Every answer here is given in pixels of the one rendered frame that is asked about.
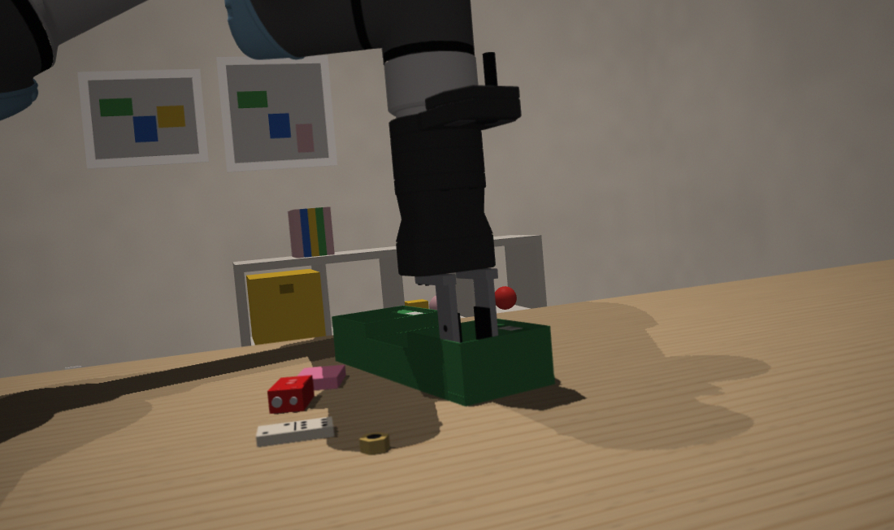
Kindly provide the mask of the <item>pink flat block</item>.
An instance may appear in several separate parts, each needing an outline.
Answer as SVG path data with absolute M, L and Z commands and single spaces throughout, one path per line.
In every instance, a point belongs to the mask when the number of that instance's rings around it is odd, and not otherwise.
M 346 376 L 345 365 L 307 367 L 304 368 L 300 374 L 297 374 L 297 376 L 307 376 L 307 374 L 312 374 L 315 390 L 338 389 Z

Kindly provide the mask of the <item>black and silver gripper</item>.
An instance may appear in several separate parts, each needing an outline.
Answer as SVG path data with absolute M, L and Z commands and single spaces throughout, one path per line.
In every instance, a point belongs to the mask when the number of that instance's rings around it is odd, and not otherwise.
M 389 133 L 401 214 L 398 274 L 436 286 L 440 340 L 459 343 L 456 278 L 474 281 L 476 340 L 498 336 L 481 130 L 522 116 L 519 87 L 497 85 L 495 53 L 483 53 L 483 64 L 485 85 L 476 57 L 464 52 L 405 54 L 384 64 L 388 111 L 396 116 Z

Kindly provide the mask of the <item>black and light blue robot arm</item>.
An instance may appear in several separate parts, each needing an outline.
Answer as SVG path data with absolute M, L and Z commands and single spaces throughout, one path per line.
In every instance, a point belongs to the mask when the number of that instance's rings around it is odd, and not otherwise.
M 33 77 L 54 66 L 59 45 L 145 1 L 0 0 L 0 120 L 37 100 Z M 252 59 L 304 59 L 381 47 L 384 64 L 418 52 L 475 56 L 471 0 L 224 3 L 234 41 Z

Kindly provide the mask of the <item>white domino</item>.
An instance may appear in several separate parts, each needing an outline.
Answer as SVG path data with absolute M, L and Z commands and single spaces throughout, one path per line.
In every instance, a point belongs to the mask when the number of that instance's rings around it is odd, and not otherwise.
M 257 447 L 334 437 L 332 417 L 258 426 Z

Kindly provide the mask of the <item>green rack of bins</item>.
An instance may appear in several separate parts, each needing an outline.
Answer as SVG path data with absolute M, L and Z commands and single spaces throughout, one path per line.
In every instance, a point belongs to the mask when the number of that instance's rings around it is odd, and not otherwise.
M 336 361 L 462 406 L 555 384 L 549 325 L 497 319 L 498 336 L 440 340 L 437 310 L 395 306 L 332 316 Z

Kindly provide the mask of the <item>brass hex nut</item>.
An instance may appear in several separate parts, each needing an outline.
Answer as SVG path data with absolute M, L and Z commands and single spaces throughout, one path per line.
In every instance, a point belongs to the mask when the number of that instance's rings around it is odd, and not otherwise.
M 389 434 L 382 432 L 374 432 L 364 434 L 359 439 L 360 453 L 366 455 L 378 455 L 386 453 L 390 448 Z

